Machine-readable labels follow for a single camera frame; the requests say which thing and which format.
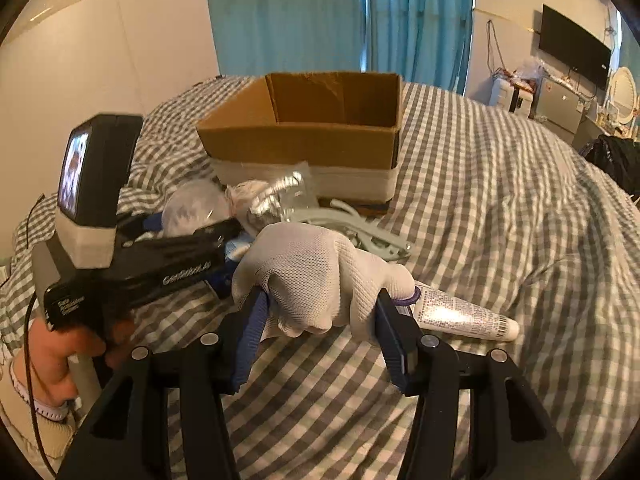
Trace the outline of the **white cream tube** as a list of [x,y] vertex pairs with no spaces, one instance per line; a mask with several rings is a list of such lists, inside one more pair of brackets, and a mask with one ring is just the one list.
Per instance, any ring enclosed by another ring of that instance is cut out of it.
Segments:
[[472,302],[416,282],[410,298],[395,299],[401,314],[410,315],[422,330],[480,340],[511,342],[518,338],[518,322]]

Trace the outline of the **white knit glove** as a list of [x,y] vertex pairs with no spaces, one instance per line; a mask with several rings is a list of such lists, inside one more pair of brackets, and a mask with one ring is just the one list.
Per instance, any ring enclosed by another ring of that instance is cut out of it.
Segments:
[[234,304],[254,287],[271,302],[265,339],[347,326],[356,341],[373,342],[378,293],[409,299],[416,282],[405,266],[356,248],[340,233],[281,222],[262,229],[241,259],[232,278]]

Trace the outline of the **blue white tissue pack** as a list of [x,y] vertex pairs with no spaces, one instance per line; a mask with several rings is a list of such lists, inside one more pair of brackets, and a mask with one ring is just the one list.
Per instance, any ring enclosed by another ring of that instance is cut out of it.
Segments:
[[206,275],[206,284],[220,300],[231,296],[231,283],[235,269],[253,245],[254,240],[255,237],[247,232],[229,240],[224,244],[224,264]]

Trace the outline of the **clear plastic bag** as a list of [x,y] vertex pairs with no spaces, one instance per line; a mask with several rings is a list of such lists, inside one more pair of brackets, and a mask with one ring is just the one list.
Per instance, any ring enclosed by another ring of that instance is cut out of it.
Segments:
[[291,219],[299,209],[319,206],[308,162],[282,167],[266,180],[245,180],[226,187],[235,219],[255,237],[270,224]]

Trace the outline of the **brown cardboard box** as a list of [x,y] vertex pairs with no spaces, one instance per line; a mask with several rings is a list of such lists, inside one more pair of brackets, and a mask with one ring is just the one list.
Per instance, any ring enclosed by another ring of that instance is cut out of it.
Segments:
[[304,162],[318,196],[382,206],[399,171],[403,84],[391,73],[271,73],[196,130],[225,185],[269,180]]

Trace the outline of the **teal curtain left panel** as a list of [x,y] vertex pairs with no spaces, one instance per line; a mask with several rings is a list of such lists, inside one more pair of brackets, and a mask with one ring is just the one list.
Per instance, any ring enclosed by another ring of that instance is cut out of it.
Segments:
[[360,0],[208,0],[221,73],[361,70]]

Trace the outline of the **teal curtain panel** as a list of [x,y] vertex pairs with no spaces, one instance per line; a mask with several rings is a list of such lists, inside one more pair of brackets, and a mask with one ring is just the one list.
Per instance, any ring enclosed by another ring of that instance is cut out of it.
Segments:
[[221,73],[361,70],[360,0],[208,0]]
[[361,68],[463,93],[474,0],[361,0]]

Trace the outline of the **white suitcase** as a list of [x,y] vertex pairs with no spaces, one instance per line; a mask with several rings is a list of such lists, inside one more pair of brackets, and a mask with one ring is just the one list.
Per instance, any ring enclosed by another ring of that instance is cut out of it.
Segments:
[[497,74],[492,81],[489,105],[506,112],[528,117],[532,111],[534,92],[529,84],[518,78]]

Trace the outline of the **silver mini fridge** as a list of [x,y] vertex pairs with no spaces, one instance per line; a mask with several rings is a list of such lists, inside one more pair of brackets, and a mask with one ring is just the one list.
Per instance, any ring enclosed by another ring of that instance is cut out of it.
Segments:
[[585,104],[578,94],[555,79],[544,77],[538,86],[534,117],[575,134]]

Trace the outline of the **black clothing on chair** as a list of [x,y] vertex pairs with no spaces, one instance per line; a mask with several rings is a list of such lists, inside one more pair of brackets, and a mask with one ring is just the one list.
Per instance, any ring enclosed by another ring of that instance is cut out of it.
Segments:
[[601,134],[589,141],[579,154],[608,174],[636,206],[639,205],[640,151],[639,142],[619,136]]

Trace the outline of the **teal curtain right panel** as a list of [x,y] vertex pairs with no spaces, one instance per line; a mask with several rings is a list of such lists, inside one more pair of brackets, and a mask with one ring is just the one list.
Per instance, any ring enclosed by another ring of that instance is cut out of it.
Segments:
[[361,68],[463,93],[474,0],[361,0]]

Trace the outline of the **white oval mirror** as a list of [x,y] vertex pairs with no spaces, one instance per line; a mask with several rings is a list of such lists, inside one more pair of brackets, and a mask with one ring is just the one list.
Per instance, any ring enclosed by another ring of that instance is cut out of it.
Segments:
[[634,75],[628,67],[620,66],[613,74],[608,99],[617,110],[617,121],[629,125],[636,116],[638,93]]

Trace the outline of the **black wall television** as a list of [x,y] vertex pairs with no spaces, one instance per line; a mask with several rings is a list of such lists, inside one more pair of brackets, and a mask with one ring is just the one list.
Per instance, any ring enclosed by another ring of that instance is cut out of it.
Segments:
[[608,84],[611,49],[564,14],[542,6],[539,49],[564,63],[598,89]]

